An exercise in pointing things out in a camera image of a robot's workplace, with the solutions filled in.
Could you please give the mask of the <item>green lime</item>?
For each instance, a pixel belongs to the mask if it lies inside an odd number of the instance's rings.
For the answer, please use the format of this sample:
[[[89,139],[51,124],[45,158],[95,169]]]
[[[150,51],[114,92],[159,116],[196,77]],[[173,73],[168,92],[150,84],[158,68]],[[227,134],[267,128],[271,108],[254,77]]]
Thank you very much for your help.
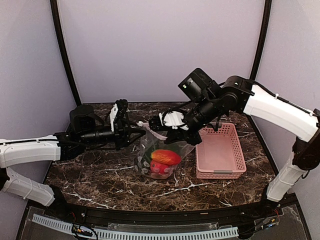
[[[151,163],[152,161],[152,152],[154,151],[154,149],[151,149],[149,148],[148,150],[146,150],[144,153],[143,153],[143,156],[142,156],[142,162],[147,162],[148,164]]]

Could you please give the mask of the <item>right black frame post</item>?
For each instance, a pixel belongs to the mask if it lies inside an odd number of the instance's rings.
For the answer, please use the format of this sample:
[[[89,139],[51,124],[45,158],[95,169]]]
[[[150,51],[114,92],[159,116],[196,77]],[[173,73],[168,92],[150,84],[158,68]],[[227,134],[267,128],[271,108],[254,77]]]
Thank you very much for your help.
[[[252,63],[252,68],[251,68],[251,72],[250,72],[250,76],[249,76],[249,79],[253,80],[253,81],[256,80],[258,70],[260,67],[260,63],[261,63],[261,59],[262,59],[262,55],[263,55],[263,50],[264,50],[264,46],[265,46],[265,41],[266,41],[266,37],[267,37],[267,32],[268,32],[268,26],[269,26],[269,21],[270,21],[270,16],[271,16],[271,9],[272,9],[272,0],[265,0],[258,42],[257,42],[254,60]]]

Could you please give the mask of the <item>black frame post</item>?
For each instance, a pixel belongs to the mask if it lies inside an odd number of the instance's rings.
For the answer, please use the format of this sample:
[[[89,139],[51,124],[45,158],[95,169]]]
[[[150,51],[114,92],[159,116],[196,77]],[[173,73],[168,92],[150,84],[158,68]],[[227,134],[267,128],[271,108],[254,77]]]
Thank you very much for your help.
[[[263,50],[264,50],[264,46],[265,46],[265,41],[266,41],[266,37],[267,37],[267,32],[268,32],[268,26],[269,26],[269,21],[270,21],[270,16],[271,16],[271,9],[272,9],[272,0],[265,0],[258,42],[257,42],[254,60],[252,63],[252,68],[251,68],[251,72],[250,72],[250,76],[249,76],[249,79],[253,80],[253,81],[256,80],[258,70],[260,67],[260,63],[261,63],[261,59],[262,59],[262,55],[263,55]]]
[[[70,90],[71,90],[71,93],[73,96],[73,100],[74,100],[76,106],[80,106],[82,104],[82,101],[81,101],[81,98],[80,98],[80,95],[79,95],[79,92],[78,92],[78,89],[76,86],[76,82],[75,82],[74,75],[72,72],[71,64],[69,61],[69,56],[67,53],[62,23],[61,23],[60,14],[59,14],[58,1],[57,0],[50,0],[49,2],[50,2],[51,15],[52,15],[52,20],[53,20],[55,35],[56,35],[63,67],[64,67],[65,74],[67,77],[68,85],[70,87]]]

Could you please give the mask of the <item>red orange mango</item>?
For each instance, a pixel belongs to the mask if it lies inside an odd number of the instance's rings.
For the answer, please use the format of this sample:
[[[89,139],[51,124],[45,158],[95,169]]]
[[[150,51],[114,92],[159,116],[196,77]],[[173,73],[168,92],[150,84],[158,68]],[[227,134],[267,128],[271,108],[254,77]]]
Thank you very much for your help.
[[[157,149],[151,154],[152,160],[169,166],[177,165],[181,162],[181,157],[174,151],[168,149]]]

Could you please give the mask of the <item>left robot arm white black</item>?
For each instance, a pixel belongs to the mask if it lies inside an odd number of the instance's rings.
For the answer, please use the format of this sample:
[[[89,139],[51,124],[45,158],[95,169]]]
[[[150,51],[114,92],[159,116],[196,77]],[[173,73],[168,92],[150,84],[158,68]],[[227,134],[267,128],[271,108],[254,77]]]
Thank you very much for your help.
[[[73,160],[87,150],[121,150],[143,137],[146,132],[129,119],[128,104],[118,100],[109,112],[109,123],[95,114],[90,105],[80,105],[69,113],[65,132],[39,138],[0,141],[0,190],[28,199],[67,218],[70,206],[61,190],[25,177],[12,166],[41,162]]]

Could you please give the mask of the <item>left black frame post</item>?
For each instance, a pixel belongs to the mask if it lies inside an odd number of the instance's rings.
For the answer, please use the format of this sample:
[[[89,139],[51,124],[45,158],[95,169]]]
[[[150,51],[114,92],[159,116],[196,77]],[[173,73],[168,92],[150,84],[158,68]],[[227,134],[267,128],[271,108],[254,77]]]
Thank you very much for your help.
[[[58,1],[57,0],[50,0],[49,2],[50,2],[51,15],[52,15],[52,20],[53,20],[55,35],[56,35],[63,67],[64,67],[65,74],[67,77],[68,85],[70,87],[70,90],[71,90],[71,93],[73,96],[73,100],[74,100],[76,106],[80,106],[82,104],[82,101],[81,101],[81,98],[80,98],[80,95],[79,95],[79,92],[78,92],[78,89],[76,86],[76,82],[75,82],[74,75],[72,72],[71,64],[69,61],[69,56],[67,53],[62,23],[61,23],[60,14],[59,14]]]

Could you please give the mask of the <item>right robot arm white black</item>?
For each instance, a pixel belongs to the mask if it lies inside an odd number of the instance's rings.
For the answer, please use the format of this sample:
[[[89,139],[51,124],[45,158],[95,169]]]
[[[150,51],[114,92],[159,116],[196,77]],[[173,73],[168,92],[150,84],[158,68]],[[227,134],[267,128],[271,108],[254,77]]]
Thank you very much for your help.
[[[255,213],[266,217],[299,179],[320,164],[320,111],[300,107],[271,92],[262,84],[237,75],[218,84],[201,68],[193,70],[178,87],[195,103],[189,112],[170,109],[160,114],[166,127],[166,143],[201,142],[199,130],[230,111],[263,119],[296,136],[292,159],[268,184],[265,198],[255,205]]]

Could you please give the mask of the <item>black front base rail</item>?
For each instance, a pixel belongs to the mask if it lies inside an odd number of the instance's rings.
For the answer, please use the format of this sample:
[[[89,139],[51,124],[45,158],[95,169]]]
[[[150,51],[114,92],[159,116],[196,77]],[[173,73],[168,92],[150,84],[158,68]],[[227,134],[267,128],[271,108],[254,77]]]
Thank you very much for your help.
[[[237,227],[238,237],[225,240],[309,240],[311,238],[302,209],[295,194],[287,194],[277,204],[262,202],[192,211],[111,210],[68,204],[69,215],[60,217],[55,211],[29,202],[17,238],[19,240],[86,240],[52,230],[32,222],[34,214],[87,227],[112,231],[168,233],[200,232]]]

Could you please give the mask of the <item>pink perforated plastic basket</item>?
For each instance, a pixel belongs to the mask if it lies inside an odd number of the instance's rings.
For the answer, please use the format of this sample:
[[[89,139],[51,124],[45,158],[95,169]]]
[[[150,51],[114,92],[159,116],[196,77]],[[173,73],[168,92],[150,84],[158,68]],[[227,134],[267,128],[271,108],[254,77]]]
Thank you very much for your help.
[[[199,133],[202,142],[195,147],[195,172],[198,179],[232,180],[247,171],[234,124],[223,122],[218,131],[205,127]]]

